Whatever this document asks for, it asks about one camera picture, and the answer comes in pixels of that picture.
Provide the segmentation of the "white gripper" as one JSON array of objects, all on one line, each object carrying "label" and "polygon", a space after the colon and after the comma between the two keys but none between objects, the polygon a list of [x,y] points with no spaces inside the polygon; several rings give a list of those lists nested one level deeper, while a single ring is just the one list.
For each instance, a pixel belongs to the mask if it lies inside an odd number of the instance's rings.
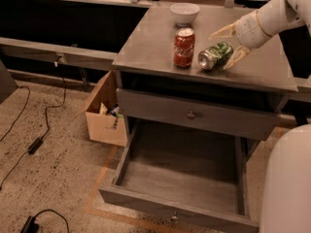
[{"label": "white gripper", "polygon": [[231,58],[224,66],[225,70],[230,69],[249,55],[251,53],[250,49],[258,49],[271,39],[271,36],[262,29],[257,11],[244,15],[236,22],[224,26],[212,33],[209,38],[213,40],[217,38],[229,38],[235,35],[242,46],[237,47],[233,52]]}]

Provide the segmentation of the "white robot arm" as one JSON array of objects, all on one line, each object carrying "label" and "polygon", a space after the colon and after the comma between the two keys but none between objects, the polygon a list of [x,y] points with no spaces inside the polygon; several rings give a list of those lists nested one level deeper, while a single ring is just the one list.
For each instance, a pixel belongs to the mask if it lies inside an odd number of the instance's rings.
[{"label": "white robot arm", "polygon": [[[311,24],[311,0],[270,0],[211,34],[236,36],[240,46],[228,69],[276,34]],[[263,189],[259,233],[311,233],[311,125],[284,134],[269,155]]]}]

